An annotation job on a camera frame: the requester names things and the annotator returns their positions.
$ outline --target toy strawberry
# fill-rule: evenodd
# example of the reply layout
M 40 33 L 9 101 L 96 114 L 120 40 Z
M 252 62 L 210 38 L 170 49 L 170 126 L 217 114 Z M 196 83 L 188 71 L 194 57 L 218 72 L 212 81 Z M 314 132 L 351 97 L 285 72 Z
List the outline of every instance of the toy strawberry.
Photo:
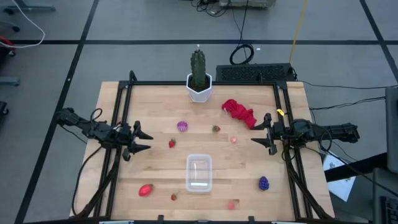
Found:
M 171 139 L 169 141 L 169 148 L 173 148 L 175 146 L 175 139 Z
M 172 194 L 172 200 L 176 200 L 177 199 L 177 195 L 176 194 Z
M 221 130 L 221 128 L 220 128 L 219 126 L 213 125 L 213 132 L 214 132 L 214 133 L 217 133 L 217 132 L 219 132 L 220 130 Z
M 228 209 L 229 210 L 234 210 L 235 209 L 235 203 L 233 203 L 233 202 L 228 203 Z

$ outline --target white hexagonal pot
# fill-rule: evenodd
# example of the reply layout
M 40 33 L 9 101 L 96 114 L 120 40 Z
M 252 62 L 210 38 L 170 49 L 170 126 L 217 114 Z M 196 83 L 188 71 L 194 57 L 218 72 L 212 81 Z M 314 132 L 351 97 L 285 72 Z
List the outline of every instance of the white hexagonal pot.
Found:
M 188 82 L 190 77 L 192 76 L 192 73 L 187 75 L 187 89 L 189 91 L 189 96 L 191 97 L 191 100 L 196 102 L 196 103 L 204 103 L 207 101 L 207 99 L 210 97 L 211 92 L 213 91 L 211 89 L 211 75 L 206 73 L 206 76 L 209 78 L 209 83 L 210 86 L 209 88 L 207 88 L 206 90 L 197 92 L 195 90 L 192 90 L 189 86 L 188 86 Z

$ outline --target wooden tabletop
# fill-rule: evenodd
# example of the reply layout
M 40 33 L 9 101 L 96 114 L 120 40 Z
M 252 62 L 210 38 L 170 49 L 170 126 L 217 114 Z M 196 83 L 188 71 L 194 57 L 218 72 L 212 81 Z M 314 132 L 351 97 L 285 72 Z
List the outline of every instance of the wooden tabletop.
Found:
M 102 108 L 103 114 L 99 120 L 111 121 L 117 86 L 117 82 L 102 84 L 97 108 Z M 288 87 L 294 118 L 311 119 L 303 83 L 288 83 Z M 112 219 L 156 220 L 158 215 L 164 215 L 165 220 L 245 221 L 248 216 L 257 221 L 294 220 L 281 142 L 276 141 L 278 153 L 270 156 L 267 149 L 251 141 L 263 138 L 266 131 L 250 131 L 242 121 L 226 114 L 221 105 L 231 98 L 254 110 L 256 124 L 262 122 L 265 113 L 277 119 L 270 86 L 216 85 L 206 103 L 192 103 L 185 86 L 133 87 L 127 121 L 141 121 L 142 130 L 154 140 L 138 139 L 138 144 L 152 148 L 133 155 L 129 162 L 121 161 Z M 187 132 L 177 130 L 180 120 L 188 122 Z M 220 132 L 212 133 L 214 124 L 221 128 Z M 232 136 L 238 138 L 236 144 L 230 142 Z M 172 149 L 168 145 L 171 138 L 177 141 Z M 89 140 L 85 158 L 98 146 L 95 140 Z M 315 142 L 307 146 L 317 149 Z M 82 172 L 75 202 L 77 211 L 98 187 L 104 152 L 95 155 Z M 308 149 L 301 152 L 309 191 L 334 216 L 320 156 Z M 213 189 L 208 194 L 193 194 L 185 188 L 186 160 L 190 154 L 209 154 L 213 159 Z M 263 175 L 270 183 L 265 192 L 257 186 Z M 154 185 L 152 194 L 145 198 L 138 196 L 144 184 Z M 302 194 L 298 189 L 297 192 L 301 216 L 305 217 Z M 171 200 L 176 193 L 178 199 Z M 230 202 L 235 204 L 235 210 L 228 210 Z

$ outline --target yellow sticker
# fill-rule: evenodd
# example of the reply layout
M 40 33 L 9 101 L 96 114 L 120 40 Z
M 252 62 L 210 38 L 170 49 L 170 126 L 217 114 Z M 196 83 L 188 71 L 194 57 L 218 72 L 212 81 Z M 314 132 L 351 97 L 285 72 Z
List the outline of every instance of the yellow sticker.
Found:
M 285 113 L 281 109 L 276 110 L 280 115 L 285 116 Z

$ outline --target plastic container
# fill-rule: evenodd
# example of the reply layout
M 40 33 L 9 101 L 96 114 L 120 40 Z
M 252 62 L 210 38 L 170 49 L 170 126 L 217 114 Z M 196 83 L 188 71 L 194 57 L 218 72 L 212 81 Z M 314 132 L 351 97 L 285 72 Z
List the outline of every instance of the plastic container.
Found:
M 192 154 L 187 157 L 186 188 L 189 192 L 210 192 L 213 186 L 213 166 L 207 154 Z

